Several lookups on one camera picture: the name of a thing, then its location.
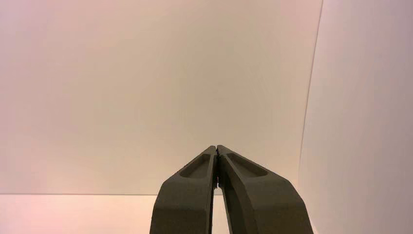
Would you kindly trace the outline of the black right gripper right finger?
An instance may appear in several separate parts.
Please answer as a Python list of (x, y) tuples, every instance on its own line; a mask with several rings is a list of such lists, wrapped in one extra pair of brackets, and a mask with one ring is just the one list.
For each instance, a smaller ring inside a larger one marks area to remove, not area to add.
[(223, 145), (217, 153), (230, 233), (313, 233), (305, 203), (289, 180)]

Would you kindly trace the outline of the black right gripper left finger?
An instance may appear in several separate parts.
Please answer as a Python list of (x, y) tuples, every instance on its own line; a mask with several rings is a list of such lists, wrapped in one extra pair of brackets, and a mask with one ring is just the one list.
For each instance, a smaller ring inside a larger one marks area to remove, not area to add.
[(165, 180), (156, 198), (151, 234), (209, 234), (212, 232), (217, 152), (209, 146)]

